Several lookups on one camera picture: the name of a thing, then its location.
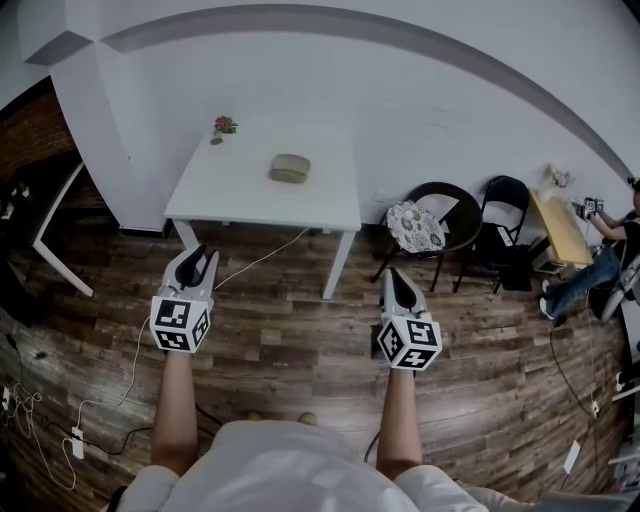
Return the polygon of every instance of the black shirt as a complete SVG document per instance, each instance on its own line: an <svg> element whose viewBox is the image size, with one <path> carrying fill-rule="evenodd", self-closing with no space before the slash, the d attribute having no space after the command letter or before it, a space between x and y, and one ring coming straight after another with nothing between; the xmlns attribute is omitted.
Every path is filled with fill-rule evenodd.
<svg viewBox="0 0 640 512"><path fill-rule="evenodd" d="M638 214L636 214L635 211L631 211L625 215L622 227L627 234L627 239L619 241L613 247L613 251L619 260L622 260L622 255L624 254L624 261L622 262L623 270L626 269L633 258L640 253L640 224L634 220L636 218L638 218Z"/></svg>

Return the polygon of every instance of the white shirt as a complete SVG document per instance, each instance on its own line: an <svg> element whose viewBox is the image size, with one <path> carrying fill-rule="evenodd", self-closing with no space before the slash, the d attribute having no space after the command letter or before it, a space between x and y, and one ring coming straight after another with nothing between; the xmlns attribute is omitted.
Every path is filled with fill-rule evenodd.
<svg viewBox="0 0 640 512"><path fill-rule="evenodd" d="M419 466L391 482L357 460L338 432L282 421L220 429L179 478L149 466L118 512L487 512L443 471Z"/></svg>

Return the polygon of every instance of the brick wall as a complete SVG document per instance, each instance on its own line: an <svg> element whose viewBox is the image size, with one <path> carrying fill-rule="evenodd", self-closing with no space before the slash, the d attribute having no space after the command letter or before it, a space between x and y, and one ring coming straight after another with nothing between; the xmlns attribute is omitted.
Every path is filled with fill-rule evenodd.
<svg viewBox="0 0 640 512"><path fill-rule="evenodd" d="M46 78L0 111L0 185L21 165L75 149L50 78ZM106 209L89 173L84 170L61 209Z"/></svg>

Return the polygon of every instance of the sneaker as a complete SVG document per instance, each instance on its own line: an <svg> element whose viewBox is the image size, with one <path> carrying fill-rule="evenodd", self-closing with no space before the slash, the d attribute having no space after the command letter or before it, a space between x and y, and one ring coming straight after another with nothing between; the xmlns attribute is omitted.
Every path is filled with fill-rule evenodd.
<svg viewBox="0 0 640 512"><path fill-rule="evenodd" d="M544 315L551 320L552 322L555 320L549 313L547 313L547 299L544 297L540 298L540 311L544 313Z"/></svg>
<svg viewBox="0 0 640 512"><path fill-rule="evenodd" d="M298 418L298 423L303 423L305 425L311 425L312 427L318 426L318 417L312 412L305 412L300 418Z"/></svg>

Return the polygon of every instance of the patterned cushion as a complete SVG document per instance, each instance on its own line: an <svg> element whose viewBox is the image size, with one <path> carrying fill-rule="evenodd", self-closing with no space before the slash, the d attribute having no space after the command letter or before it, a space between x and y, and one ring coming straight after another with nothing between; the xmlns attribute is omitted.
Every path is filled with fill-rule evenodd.
<svg viewBox="0 0 640 512"><path fill-rule="evenodd" d="M387 226L400 248L408 253L444 249L442 226L431 213L413 201L403 201L389 208Z"/></svg>

